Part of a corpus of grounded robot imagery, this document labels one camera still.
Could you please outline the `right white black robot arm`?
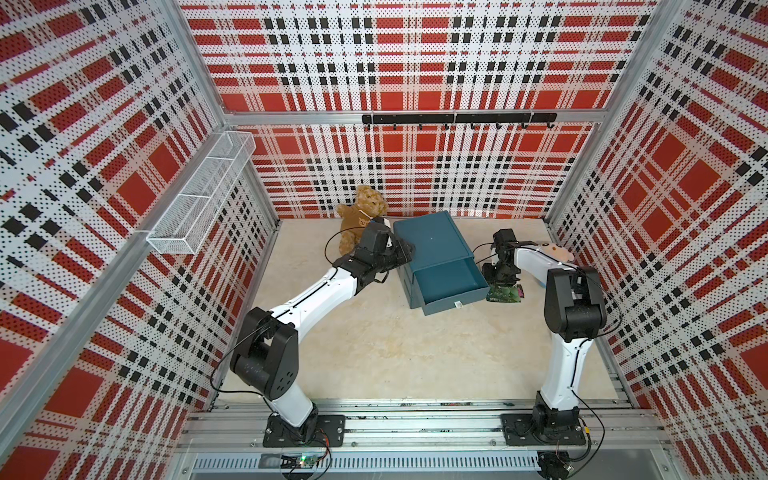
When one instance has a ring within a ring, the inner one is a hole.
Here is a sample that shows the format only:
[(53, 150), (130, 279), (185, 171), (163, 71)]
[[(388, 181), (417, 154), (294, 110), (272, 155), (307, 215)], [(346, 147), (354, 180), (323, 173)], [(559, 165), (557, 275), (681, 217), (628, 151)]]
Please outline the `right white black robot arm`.
[(525, 271), (544, 286), (543, 316), (552, 355), (537, 392), (533, 421), (549, 435), (579, 425), (578, 389), (586, 356), (607, 323), (598, 272), (566, 260), (554, 246), (520, 241), (511, 229), (494, 233), (492, 262), (482, 266), (491, 286), (512, 286)]

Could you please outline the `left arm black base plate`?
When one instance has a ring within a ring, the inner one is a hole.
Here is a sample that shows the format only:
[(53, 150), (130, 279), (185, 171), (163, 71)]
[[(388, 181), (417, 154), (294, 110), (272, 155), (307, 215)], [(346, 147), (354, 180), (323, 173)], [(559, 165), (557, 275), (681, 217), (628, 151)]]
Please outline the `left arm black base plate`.
[(343, 445), (346, 417), (344, 415), (311, 414), (300, 427), (294, 427), (277, 414), (267, 421), (262, 445), (265, 448), (287, 448), (300, 446)]

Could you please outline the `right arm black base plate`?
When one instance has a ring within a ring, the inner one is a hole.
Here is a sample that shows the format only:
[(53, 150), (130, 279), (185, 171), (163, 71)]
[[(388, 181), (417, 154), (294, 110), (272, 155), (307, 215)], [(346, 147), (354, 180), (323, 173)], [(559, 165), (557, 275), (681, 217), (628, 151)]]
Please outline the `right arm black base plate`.
[(533, 414), (504, 414), (501, 429), (508, 446), (586, 446), (578, 417), (552, 423)]

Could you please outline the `green white seed bag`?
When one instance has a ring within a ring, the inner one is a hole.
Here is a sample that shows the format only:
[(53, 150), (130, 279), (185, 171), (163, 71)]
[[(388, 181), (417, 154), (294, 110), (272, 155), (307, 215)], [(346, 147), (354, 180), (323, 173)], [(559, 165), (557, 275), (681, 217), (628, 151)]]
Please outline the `green white seed bag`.
[(517, 284), (513, 288), (514, 299), (516, 302), (521, 302), (525, 298), (524, 290), (521, 284)]

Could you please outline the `dark green seed bag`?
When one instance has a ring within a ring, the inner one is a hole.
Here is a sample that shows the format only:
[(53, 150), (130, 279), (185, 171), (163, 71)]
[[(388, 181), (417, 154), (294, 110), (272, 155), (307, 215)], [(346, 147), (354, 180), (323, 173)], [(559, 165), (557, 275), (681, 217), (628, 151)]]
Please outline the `dark green seed bag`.
[(514, 299), (514, 286), (491, 285), (486, 295), (486, 300), (491, 303), (520, 303)]

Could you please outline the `teal drawer cabinet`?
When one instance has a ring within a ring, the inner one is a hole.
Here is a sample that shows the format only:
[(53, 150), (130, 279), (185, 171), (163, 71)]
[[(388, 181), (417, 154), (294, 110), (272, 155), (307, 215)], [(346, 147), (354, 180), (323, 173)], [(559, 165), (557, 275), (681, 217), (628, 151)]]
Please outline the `teal drawer cabinet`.
[(471, 249), (447, 211), (401, 219), (394, 233), (413, 246), (412, 260), (403, 267), (414, 282), (415, 274), (470, 257)]

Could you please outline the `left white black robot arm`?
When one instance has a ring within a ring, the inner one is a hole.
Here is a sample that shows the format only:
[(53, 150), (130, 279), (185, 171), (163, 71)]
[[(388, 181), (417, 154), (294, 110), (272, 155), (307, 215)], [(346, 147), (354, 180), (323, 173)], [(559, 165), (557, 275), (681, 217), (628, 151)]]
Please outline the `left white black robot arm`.
[(249, 311), (227, 354), (230, 371), (265, 400), (283, 425), (300, 433), (313, 428), (318, 416), (315, 403), (297, 383), (301, 341), (336, 307), (368, 285), (384, 282), (415, 253), (415, 246), (383, 218), (360, 230), (352, 251), (331, 262), (304, 292), (271, 309)]

